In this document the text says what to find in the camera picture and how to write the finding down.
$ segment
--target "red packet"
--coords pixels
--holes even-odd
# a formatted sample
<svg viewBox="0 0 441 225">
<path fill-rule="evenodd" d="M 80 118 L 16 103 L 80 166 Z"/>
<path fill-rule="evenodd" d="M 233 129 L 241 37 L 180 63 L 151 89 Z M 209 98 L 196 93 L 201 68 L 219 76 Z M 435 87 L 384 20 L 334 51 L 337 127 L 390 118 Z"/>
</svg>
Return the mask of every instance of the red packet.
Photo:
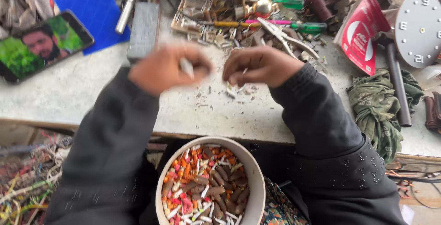
<svg viewBox="0 0 441 225">
<path fill-rule="evenodd" d="M 373 37 L 379 31 L 389 31 L 391 28 L 377 0 L 361 0 L 354 7 L 353 12 L 349 12 L 348 18 L 340 28 L 341 41 L 337 44 L 351 62 L 372 76 L 375 74 L 377 52 L 377 43 L 372 41 Z"/>
</svg>

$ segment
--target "dark rod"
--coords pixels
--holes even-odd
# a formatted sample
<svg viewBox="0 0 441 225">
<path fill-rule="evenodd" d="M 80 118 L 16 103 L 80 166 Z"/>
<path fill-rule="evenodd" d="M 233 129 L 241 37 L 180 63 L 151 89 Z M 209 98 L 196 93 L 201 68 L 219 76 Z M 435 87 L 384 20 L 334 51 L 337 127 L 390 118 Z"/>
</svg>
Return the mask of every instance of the dark rod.
<svg viewBox="0 0 441 225">
<path fill-rule="evenodd" d="M 398 98 L 401 109 L 398 111 L 396 117 L 401 127 L 411 127 L 411 114 L 409 112 L 409 105 L 407 104 L 406 92 L 404 91 L 403 77 L 401 76 L 400 63 L 396 58 L 395 43 L 389 43 L 386 46 L 387 63 L 389 65 L 390 81 L 395 90 L 394 96 Z"/>
</svg>

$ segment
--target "bucket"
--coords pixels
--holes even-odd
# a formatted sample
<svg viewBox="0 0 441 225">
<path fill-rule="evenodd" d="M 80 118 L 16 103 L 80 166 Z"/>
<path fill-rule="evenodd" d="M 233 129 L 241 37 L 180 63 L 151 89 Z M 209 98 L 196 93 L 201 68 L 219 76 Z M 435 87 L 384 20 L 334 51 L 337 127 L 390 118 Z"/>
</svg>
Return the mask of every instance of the bucket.
<svg viewBox="0 0 441 225">
<path fill-rule="evenodd" d="M 163 180 L 166 176 L 168 170 L 170 169 L 173 161 L 181 155 L 187 148 L 199 144 L 219 144 L 222 147 L 229 149 L 236 158 L 242 162 L 243 168 L 245 169 L 246 177 L 248 178 L 248 187 L 250 188 L 250 195 L 246 201 L 245 216 L 243 217 L 240 224 L 242 225 L 259 225 L 262 219 L 263 210 L 265 208 L 265 182 L 263 180 L 263 175 L 254 157 L 244 148 L 241 144 L 235 142 L 234 140 L 223 138 L 207 136 L 197 138 L 183 147 L 181 147 L 167 162 L 161 175 L 159 176 L 158 185 L 156 187 L 156 215 L 158 216 L 160 225 L 169 225 L 168 219 L 164 214 L 164 209 L 162 207 L 162 185 Z"/>
</svg>

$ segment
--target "black jacket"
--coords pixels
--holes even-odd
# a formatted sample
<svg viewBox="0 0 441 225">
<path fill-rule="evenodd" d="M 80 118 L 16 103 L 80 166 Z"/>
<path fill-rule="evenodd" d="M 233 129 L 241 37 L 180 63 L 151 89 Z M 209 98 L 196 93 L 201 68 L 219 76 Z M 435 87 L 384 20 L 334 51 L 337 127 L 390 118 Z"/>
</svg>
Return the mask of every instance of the black jacket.
<svg viewBox="0 0 441 225">
<path fill-rule="evenodd" d="M 139 214 L 157 175 L 150 167 L 140 183 L 137 171 L 159 107 L 127 79 L 128 71 L 119 71 L 81 122 L 45 224 L 143 223 Z M 300 190 L 313 225 L 405 225 L 383 160 L 326 77 L 306 64 L 271 94 L 284 107 L 297 150 L 281 155 L 280 167 Z"/>
</svg>

